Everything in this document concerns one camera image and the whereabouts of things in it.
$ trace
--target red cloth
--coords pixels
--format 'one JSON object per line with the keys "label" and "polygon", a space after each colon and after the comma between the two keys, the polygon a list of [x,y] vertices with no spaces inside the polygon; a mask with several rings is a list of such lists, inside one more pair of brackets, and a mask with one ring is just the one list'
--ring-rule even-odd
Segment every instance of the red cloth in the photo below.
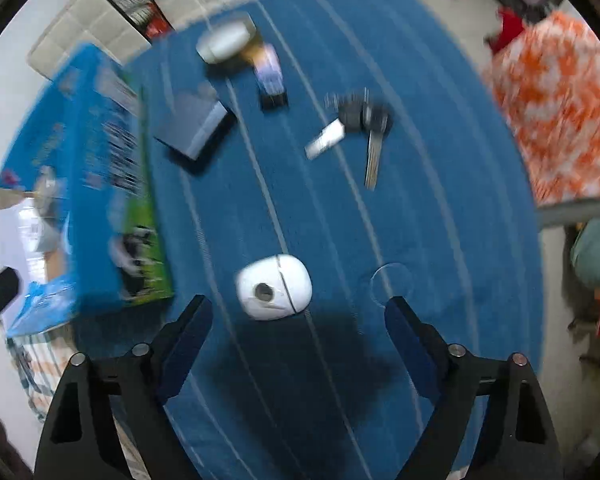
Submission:
{"label": "red cloth", "polygon": [[517,16],[513,10],[500,7],[498,15],[502,18],[502,32],[497,38],[489,42],[489,47],[494,56],[525,30],[522,18]]}

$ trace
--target circular mark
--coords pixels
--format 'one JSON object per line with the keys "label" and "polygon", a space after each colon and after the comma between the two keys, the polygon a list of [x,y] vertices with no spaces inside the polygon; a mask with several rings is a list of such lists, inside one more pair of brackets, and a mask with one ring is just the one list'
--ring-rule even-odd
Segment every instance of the circular mark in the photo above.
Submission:
{"label": "circular mark", "polygon": [[87,359],[87,356],[85,354],[83,354],[82,352],[78,352],[77,354],[74,354],[71,356],[71,359],[69,359],[69,362],[73,366],[80,366],[83,362],[85,362],[86,359]]}
{"label": "circular mark", "polygon": [[529,362],[529,360],[524,355],[522,355],[520,353],[513,354],[511,356],[511,359],[518,366],[524,366],[524,365],[526,365]]}
{"label": "circular mark", "polygon": [[466,348],[457,343],[449,345],[448,350],[453,357],[462,357],[464,354],[466,354]]}
{"label": "circular mark", "polygon": [[380,308],[384,308],[386,302],[393,296],[401,296],[409,301],[412,292],[411,272],[405,264],[399,262],[378,267],[369,280],[369,296],[371,301]]}
{"label": "circular mark", "polygon": [[273,289],[266,283],[258,283],[253,289],[253,295],[260,301],[273,300]]}
{"label": "circular mark", "polygon": [[149,345],[147,343],[138,343],[131,349],[131,353],[136,357],[142,357],[149,353]]}

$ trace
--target floor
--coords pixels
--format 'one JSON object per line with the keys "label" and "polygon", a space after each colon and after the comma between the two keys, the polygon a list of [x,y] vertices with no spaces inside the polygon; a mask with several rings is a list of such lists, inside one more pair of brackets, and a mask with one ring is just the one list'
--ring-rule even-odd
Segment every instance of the floor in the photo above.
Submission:
{"label": "floor", "polygon": [[[465,55],[480,70],[491,60],[482,38],[500,30],[496,0],[420,0],[445,25]],[[566,327],[577,304],[566,299],[562,227],[540,233],[544,270],[544,348],[539,380],[563,454],[586,436],[600,413],[600,375],[583,367],[578,357],[589,340],[575,342]]]}
{"label": "floor", "polygon": [[[44,80],[26,65],[25,56],[46,24],[67,0],[30,0],[0,37],[0,161]],[[494,0],[421,0],[448,28],[477,70],[490,60],[482,38],[497,30]],[[573,317],[563,297],[564,230],[540,235],[544,258],[545,340],[540,381],[560,447],[568,452],[587,434],[600,412],[600,377],[582,368],[577,343],[566,327]],[[24,459],[34,463],[40,425],[26,405],[17,374],[0,336],[0,418]]]}

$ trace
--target black metal frame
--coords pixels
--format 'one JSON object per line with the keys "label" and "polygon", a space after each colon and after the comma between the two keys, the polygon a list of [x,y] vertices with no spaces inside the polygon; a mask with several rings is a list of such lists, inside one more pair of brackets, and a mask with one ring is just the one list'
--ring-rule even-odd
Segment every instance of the black metal frame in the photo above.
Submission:
{"label": "black metal frame", "polygon": [[209,301],[196,296],[151,344],[100,361],[74,354],[49,407],[34,478],[130,478],[109,399],[120,396],[151,478],[200,480],[162,406],[179,393],[212,319]]}
{"label": "black metal frame", "polygon": [[447,345],[404,298],[387,303],[384,319],[418,393],[435,406],[397,480],[449,475],[478,396],[489,400],[466,479],[562,478],[551,416],[525,356],[515,353],[499,361]]}
{"label": "black metal frame", "polygon": [[[109,402],[109,396],[120,396],[149,475],[199,480],[162,405],[179,393],[211,327],[211,312],[209,301],[196,296],[150,345],[96,362],[75,354],[46,418],[34,478],[129,478]],[[459,344],[449,346],[431,325],[420,322],[404,298],[389,301],[385,324],[419,394],[435,405],[397,480],[448,476],[477,396],[489,396],[489,402],[466,478],[561,478],[551,418],[522,354],[498,361],[474,356]]]}

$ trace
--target metal key blade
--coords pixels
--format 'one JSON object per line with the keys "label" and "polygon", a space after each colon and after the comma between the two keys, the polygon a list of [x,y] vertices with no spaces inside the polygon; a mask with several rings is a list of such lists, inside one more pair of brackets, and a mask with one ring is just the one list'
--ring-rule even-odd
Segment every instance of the metal key blade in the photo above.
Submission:
{"label": "metal key blade", "polygon": [[304,148],[306,158],[313,160],[322,152],[340,142],[344,138],[344,135],[344,126],[336,119],[333,123],[325,126],[320,135],[307,144]]}
{"label": "metal key blade", "polygon": [[382,151],[383,132],[369,134],[369,146],[366,150],[366,175],[365,187],[374,189],[378,181],[378,166],[380,165],[380,152]]}

